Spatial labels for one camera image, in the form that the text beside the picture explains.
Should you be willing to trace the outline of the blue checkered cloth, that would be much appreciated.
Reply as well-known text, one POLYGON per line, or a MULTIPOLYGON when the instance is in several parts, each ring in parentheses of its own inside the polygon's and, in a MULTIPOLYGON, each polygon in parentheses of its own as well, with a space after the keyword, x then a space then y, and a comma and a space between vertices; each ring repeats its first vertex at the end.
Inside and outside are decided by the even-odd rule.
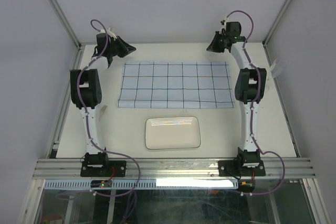
POLYGON ((233 94, 225 61, 128 61, 123 67, 118 107, 233 108, 233 94))

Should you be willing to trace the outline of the white rectangular plate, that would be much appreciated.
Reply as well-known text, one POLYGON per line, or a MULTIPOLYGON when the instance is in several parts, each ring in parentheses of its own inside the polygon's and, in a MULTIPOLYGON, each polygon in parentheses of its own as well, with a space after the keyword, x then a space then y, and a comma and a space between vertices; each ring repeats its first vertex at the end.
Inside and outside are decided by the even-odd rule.
POLYGON ((194 116, 150 118, 145 124, 145 145, 149 150, 198 148, 199 121, 194 116))

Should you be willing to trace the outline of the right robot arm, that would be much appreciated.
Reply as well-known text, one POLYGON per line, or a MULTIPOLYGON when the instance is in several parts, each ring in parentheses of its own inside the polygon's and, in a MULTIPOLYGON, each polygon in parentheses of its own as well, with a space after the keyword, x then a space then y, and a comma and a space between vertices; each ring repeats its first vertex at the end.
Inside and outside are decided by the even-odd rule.
POLYGON ((232 161, 235 171, 247 175, 261 164, 261 150, 257 144, 257 112, 265 93, 267 70, 258 68, 246 49, 247 39, 241 35, 240 22, 221 21, 222 28, 207 47, 207 51, 224 53, 234 57, 239 67, 234 96, 241 109, 241 139, 237 157, 232 161))

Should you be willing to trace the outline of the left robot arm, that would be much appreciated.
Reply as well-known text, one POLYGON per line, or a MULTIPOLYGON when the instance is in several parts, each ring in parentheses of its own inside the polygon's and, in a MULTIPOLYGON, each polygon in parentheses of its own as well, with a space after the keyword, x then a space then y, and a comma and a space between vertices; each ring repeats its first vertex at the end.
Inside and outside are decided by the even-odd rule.
POLYGON ((93 170, 97 175, 104 176, 110 170, 110 163, 99 120, 102 101, 100 74, 110 68, 114 57, 123 58, 136 51, 136 48, 111 31, 98 33, 96 39, 97 45, 89 63, 82 69, 70 71, 70 96, 81 114, 85 128, 83 170, 93 170))

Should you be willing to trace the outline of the silver fork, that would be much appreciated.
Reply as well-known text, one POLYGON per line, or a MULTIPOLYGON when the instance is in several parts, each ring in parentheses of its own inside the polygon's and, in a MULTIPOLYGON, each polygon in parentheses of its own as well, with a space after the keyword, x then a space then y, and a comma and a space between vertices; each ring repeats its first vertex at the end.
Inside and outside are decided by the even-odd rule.
POLYGON ((103 115, 104 115, 104 113, 105 113, 107 107, 108 107, 107 105, 103 105, 103 106, 101 107, 100 112, 99 112, 99 120, 101 120, 101 118, 103 117, 103 115))

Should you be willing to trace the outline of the left aluminium frame post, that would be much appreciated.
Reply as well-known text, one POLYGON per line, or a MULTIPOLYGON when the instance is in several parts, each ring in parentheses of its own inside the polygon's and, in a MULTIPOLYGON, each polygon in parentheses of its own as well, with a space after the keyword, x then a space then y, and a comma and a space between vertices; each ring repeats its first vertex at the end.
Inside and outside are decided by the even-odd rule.
POLYGON ((63 12, 61 6, 59 5, 57 0, 48 0, 52 9, 54 10, 56 16, 58 17, 60 23, 62 24, 63 28, 65 29, 67 35, 75 45, 77 49, 80 49, 81 47, 81 42, 76 36, 73 28, 71 27, 68 19, 65 16, 65 13, 63 12))

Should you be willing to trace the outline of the aluminium frame post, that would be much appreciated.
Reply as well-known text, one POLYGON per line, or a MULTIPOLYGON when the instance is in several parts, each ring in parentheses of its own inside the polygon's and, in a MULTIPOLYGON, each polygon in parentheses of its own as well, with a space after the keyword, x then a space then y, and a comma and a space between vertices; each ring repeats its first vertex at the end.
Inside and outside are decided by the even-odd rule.
POLYGON ((81 47, 81 42, 76 36, 73 28, 71 27, 68 19, 65 16, 65 13, 63 12, 61 6, 59 5, 57 0, 48 0, 52 9, 54 10, 56 16, 58 17, 60 23, 62 24, 63 28, 65 29, 67 35, 75 45, 77 49, 80 49, 81 47))
POLYGON ((266 35, 266 37, 264 38, 264 40, 262 41, 263 45, 266 47, 267 44, 270 42, 270 40, 272 39, 274 33, 276 32, 276 29, 278 28, 280 22, 282 21, 282 19, 284 18, 288 8, 290 7, 291 3, 293 0, 285 0, 275 18, 275 20, 272 22, 272 25, 270 27, 270 29, 268 30, 268 33, 266 35))

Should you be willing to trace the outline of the right aluminium frame post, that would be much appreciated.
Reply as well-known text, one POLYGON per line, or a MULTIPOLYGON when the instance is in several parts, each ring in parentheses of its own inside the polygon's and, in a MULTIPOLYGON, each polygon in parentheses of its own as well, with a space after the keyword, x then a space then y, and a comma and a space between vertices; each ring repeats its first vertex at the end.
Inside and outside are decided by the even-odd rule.
POLYGON ((274 33, 276 32, 276 29, 278 28, 280 22, 282 21, 282 19, 284 18, 288 8, 290 7, 291 3, 293 0, 285 0, 275 18, 275 20, 272 22, 272 25, 270 27, 270 29, 268 30, 268 33, 266 35, 266 37, 264 38, 264 40, 262 41, 263 45, 266 47, 267 44, 270 42, 270 40, 272 39, 274 33))

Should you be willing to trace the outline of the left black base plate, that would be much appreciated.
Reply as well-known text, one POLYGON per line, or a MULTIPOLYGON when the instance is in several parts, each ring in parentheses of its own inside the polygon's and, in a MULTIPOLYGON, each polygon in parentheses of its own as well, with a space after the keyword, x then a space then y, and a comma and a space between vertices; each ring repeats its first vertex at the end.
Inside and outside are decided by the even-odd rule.
POLYGON ((112 160, 104 164, 83 165, 80 176, 81 177, 125 177, 126 161, 112 160))

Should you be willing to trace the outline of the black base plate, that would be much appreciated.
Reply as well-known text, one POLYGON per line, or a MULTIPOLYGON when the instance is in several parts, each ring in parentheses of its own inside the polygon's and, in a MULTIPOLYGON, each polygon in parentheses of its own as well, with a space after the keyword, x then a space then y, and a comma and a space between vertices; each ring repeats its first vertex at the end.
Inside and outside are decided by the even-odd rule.
POLYGON ((261 161, 256 167, 240 166, 237 160, 218 161, 218 172, 220 177, 233 177, 241 179, 242 177, 264 177, 266 176, 265 166, 261 161))
POLYGON ((81 177, 125 177, 126 161, 112 160, 104 164, 83 165, 80 176, 81 177))

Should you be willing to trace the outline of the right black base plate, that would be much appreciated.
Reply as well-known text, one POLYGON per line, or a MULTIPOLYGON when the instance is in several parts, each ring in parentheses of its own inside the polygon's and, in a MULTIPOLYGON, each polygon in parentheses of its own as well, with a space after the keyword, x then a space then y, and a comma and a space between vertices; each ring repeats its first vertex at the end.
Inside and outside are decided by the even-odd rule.
POLYGON ((264 177, 266 176, 265 166, 261 161, 256 167, 240 166, 237 160, 218 161, 218 172, 220 177, 233 177, 241 179, 242 177, 264 177))

